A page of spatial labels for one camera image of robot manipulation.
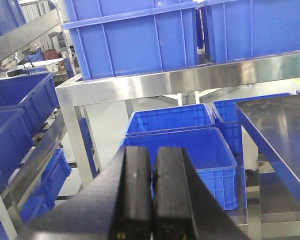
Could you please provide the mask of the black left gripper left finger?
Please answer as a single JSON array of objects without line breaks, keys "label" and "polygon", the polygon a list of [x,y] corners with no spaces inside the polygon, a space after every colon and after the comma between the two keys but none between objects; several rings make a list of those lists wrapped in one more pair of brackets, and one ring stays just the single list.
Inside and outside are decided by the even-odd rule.
[{"label": "black left gripper left finger", "polygon": [[87,187],[29,221],[19,240],[149,240],[151,160],[140,146],[121,146]]}]

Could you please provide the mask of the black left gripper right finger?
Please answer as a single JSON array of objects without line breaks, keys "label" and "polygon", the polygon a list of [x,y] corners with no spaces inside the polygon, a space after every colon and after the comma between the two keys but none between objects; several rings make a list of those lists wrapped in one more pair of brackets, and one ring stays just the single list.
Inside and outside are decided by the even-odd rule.
[{"label": "black left gripper right finger", "polygon": [[161,147],[153,169],[155,240],[247,240],[199,178],[185,148]]}]

